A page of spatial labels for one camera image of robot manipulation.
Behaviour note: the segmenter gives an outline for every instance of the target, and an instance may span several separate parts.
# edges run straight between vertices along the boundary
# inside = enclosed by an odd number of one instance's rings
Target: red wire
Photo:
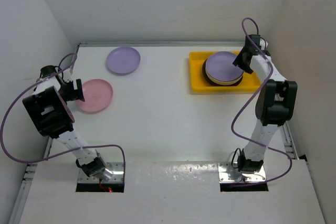
[[[110,193],[113,192],[111,187],[104,187],[101,182],[102,182],[102,180],[100,179],[99,180],[99,188],[103,189],[104,191],[108,190],[108,192],[110,192]]]
[[[104,191],[106,191],[106,188],[101,184],[101,179],[99,180],[99,187],[100,187],[101,189],[103,189]]]

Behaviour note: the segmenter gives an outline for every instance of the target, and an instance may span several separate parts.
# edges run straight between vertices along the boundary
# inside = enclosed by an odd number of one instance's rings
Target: purple plate
[[[106,59],[107,68],[113,73],[129,74],[140,64],[140,54],[132,47],[118,47],[109,53]]]
[[[232,52],[216,52],[206,60],[206,71],[218,81],[237,80],[244,71],[232,64],[236,57]]]

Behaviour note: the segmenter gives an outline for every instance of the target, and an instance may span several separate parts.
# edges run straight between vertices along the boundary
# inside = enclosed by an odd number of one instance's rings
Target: white tabletop
[[[115,76],[105,67],[114,48],[82,47],[78,52],[74,78],[107,80],[114,90],[110,106],[97,114],[84,114],[69,104],[75,126],[88,143],[120,144],[129,161],[215,161],[246,145],[233,135],[230,125],[251,94],[192,93],[188,63],[191,51],[241,48],[135,47],[141,62],[128,76]],[[255,127],[254,106],[255,101],[236,124],[246,136]],[[280,132],[272,146],[283,149]],[[121,160],[118,150],[100,151],[113,155],[107,159]]]
[[[83,82],[110,82],[110,106],[97,114],[69,107],[89,144],[124,148],[125,193],[76,193],[75,157],[64,155],[37,166],[21,223],[324,223],[303,161],[295,161],[286,177],[270,183],[269,192],[254,193],[220,193],[218,171],[204,162],[229,160],[237,147],[246,145],[231,133],[230,124],[250,94],[192,93],[188,54],[240,48],[135,47],[141,62],[128,76],[106,69],[113,49],[80,47],[73,73]],[[255,126],[254,105],[237,122],[237,131],[246,136]],[[284,150],[282,140],[278,131],[271,146]],[[55,142],[50,153],[63,150]],[[121,161],[118,150],[99,151],[109,162]],[[267,151],[267,176],[279,175],[288,163],[283,155]],[[187,173],[189,168],[194,173]]]

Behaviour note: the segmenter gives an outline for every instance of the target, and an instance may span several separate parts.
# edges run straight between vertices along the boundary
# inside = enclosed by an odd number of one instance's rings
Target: yellow tray
[[[209,92],[254,92],[260,87],[260,81],[256,73],[244,73],[243,80],[237,86],[212,86],[203,77],[202,65],[204,61],[215,52],[190,52],[190,76],[191,87],[197,93]]]

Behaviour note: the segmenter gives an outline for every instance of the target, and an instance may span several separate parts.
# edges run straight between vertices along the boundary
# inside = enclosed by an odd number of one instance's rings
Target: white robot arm
[[[260,47],[260,35],[249,35],[257,46]],[[253,142],[243,148],[238,157],[238,171],[243,173],[259,172],[264,163],[264,154],[273,135],[277,130],[293,115],[294,104],[297,93],[297,84],[294,81],[288,81],[283,77],[272,63],[269,53],[264,48],[267,60],[259,55],[256,48],[245,39],[245,46],[233,62],[247,73],[253,71],[257,74],[261,83],[263,83],[270,73],[268,62],[273,66],[273,73],[265,86],[260,91],[256,104],[257,123],[251,139],[262,144],[257,145]]]
[[[68,149],[80,147],[72,152],[77,166],[88,177],[105,180],[104,160],[95,149],[82,148],[88,144],[76,131],[75,119],[66,104],[67,101],[84,101],[81,81],[73,82],[69,71],[65,71],[63,77],[49,78],[54,73],[57,73],[54,66],[43,67],[40,78],[44,81],[31,96],[23,99],[23,104],[41,135],[63,143]]]
[[[270,79],[278,82],[286,81],[286,78],[283,77],[274,66],[271,57],[267,56],[267,58],[269,62],[273,65],[274,69]],[[269,65],[267,61],[261,55],[256,55],[252,57],[250,66],[251,69],[253,69],[253,71],[257,74],[260,82],[263,83],[263,81],[269,75]],[[266,126],[263,126],[261,120],[258,119],[251,138],[258,143],[268,146],[270,141],[272,140],[273,135],[278,131],[279,128],[280,126],[278,126],[277,124],[268,124]],[[248,144],[244,148],[245,158],[255,162],[264,160],[265,151],[266,147],[256,145],[252,142],[248,142]]]

